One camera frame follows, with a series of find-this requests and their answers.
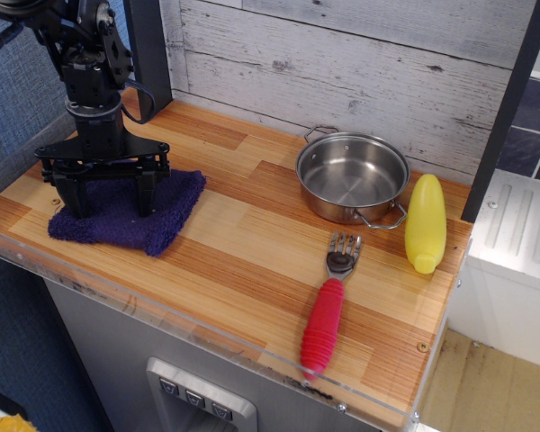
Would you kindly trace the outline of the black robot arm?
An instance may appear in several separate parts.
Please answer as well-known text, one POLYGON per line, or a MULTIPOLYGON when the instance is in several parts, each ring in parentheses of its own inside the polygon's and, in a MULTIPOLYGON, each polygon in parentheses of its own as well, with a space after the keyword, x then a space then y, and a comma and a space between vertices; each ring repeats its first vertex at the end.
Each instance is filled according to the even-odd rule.
POLYGON ((125 47, 106 1, 0 1, 0 49, 24 28, 33 30, 65 84, 65 105, 76 136, 37 148, 42 177, 53 185, 76 217, 89 213, 86 185, 95 180, 131 178, 139 212, 154 211, 158 183, 170 175, 169 146, 127 131, 129 116, 121 92, 131 80, 132 53, 125 47))

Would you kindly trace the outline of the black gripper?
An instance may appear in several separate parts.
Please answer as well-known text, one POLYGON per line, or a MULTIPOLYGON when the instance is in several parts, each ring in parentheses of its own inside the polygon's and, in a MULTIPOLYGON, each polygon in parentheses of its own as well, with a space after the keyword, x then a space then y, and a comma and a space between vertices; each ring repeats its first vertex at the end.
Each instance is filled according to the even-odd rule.
POLYGON ((80 180, 136 177, 139 214, 149 216, 154 211, 158 181, 170 176, 169 146, 130 133, 120 107, 67 110, 76 123, 76 136, 35 151, 44 181, 55 184, 66 207, 83 219, 88 215, 88 203, 86 185, 80 180))

